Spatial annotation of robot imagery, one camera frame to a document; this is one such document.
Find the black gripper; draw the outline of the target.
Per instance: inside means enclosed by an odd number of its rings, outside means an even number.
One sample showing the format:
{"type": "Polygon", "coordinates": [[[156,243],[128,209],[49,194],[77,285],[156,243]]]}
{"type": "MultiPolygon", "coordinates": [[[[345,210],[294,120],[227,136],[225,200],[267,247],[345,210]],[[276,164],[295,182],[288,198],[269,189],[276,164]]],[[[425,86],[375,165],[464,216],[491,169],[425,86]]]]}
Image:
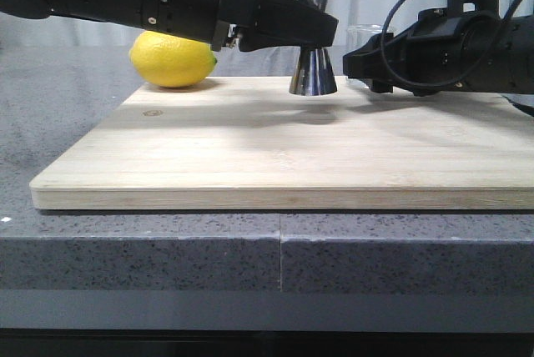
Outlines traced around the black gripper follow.
{"type": "MultiPolygon", "coordinates": [[[[156,32],[208,43],[214,51],[233,42],[235,25],[225,18],[224,0],[157,0],[156,13],[144,13],[156,32]]],[[[338,20],[299,0],[254,0],[251,19],[241,28],[239,50],[298,46],[329,47],[338,20]]]]}
{"type": "Polygon", "coordinates": [[[343,74],[373,93],[393,87],[417,95],[439,91],[498,93],[507,87],[507,39],[496,39],[501,20],[490,13],[425,18],[410,30],[385,35],[389,66],[411,85],[392,77],[380,54],[380,34],[343,56],[343,74]]]}

